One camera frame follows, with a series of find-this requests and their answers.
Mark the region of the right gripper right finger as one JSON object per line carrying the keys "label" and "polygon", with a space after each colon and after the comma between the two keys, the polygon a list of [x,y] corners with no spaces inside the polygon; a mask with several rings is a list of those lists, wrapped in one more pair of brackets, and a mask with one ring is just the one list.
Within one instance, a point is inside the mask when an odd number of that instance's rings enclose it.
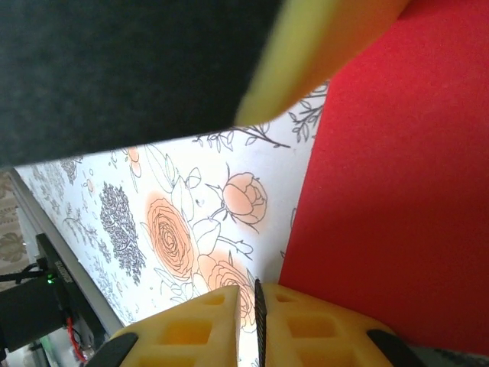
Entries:
{"label": "right gripper right finger", "polygon": [[260,366],[421,366],[374,318],[279,284],[254,284]]}

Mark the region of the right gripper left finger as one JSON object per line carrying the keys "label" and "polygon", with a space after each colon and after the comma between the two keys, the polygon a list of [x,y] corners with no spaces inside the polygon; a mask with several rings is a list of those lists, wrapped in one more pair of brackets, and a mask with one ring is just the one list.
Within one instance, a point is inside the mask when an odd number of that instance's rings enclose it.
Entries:
{"label": "right gripper left finger", "polygon": [[115,333],[88,366],[236,366],[240,288],[224,286]]}

